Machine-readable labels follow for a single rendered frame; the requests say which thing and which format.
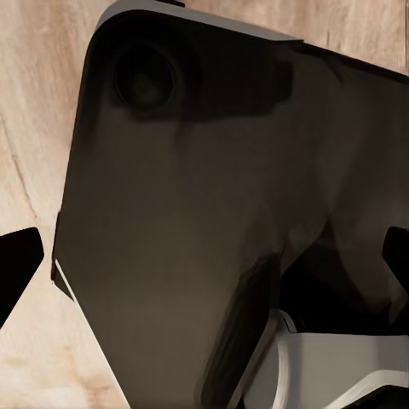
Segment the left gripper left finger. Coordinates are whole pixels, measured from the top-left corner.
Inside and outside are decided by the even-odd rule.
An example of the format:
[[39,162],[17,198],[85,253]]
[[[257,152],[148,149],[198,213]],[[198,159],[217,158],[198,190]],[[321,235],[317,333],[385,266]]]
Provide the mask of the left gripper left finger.
[[0,329],[44,259],[38,228],[0,236]]

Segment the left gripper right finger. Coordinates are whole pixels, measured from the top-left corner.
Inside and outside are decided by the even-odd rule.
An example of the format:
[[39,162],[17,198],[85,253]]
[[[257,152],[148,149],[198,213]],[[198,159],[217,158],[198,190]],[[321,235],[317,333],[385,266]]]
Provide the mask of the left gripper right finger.
[[390,227],[383,242],[382,257],[409,295],[409,230]]

